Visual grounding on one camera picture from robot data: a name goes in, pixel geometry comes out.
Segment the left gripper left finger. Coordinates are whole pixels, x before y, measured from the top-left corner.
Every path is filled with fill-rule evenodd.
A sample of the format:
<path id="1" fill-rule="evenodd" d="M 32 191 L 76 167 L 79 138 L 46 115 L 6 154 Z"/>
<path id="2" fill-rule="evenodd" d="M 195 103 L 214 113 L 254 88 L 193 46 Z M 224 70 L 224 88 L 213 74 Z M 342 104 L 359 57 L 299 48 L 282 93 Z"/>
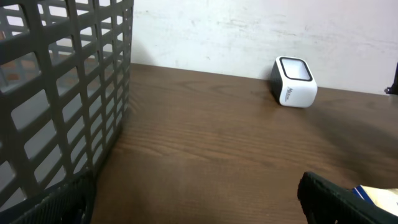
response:
<path id="1" fill-rule="evenodd" d="M 1 223 L 90 223 L 95 197 L 94 173 L 84 169 L 72 179 L 2 211 Z"/>

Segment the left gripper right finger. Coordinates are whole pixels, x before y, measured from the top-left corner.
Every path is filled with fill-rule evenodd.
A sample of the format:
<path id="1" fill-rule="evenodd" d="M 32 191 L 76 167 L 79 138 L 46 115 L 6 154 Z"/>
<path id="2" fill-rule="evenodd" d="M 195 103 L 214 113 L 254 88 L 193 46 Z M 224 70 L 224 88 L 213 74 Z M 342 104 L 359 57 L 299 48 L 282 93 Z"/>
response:
<path id="1" fill-rule="evenodd" d="M 297 198 L 308 223 L 397 223 L 396 215 L 314 172 L 303 173 Z"/>

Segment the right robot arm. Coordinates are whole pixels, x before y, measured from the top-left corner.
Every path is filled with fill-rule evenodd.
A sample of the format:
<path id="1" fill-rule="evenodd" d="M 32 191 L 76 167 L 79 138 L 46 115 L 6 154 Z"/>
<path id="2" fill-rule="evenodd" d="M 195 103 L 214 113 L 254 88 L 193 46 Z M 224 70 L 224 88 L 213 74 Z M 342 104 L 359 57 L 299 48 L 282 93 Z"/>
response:
<path id="1" fill-rule="evenodd" d="M 396 70 L 394 74 L 394 80 L 391 86 L 386 87 L 384 90 L 387 95 L 398 95 L 398 64 L 396 65 Z"/>

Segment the cream snack bag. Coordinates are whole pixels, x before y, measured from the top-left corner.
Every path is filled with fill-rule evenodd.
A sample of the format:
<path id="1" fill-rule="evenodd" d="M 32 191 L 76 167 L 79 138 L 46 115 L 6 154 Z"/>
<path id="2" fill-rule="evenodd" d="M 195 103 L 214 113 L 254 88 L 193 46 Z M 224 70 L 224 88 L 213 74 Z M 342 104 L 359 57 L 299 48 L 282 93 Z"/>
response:
<path id="1" fill-rule="evenodd" d="M 379 189 L 358 185 L 352 189 L 357 197 L 397 216 L 397 189 Z"/>

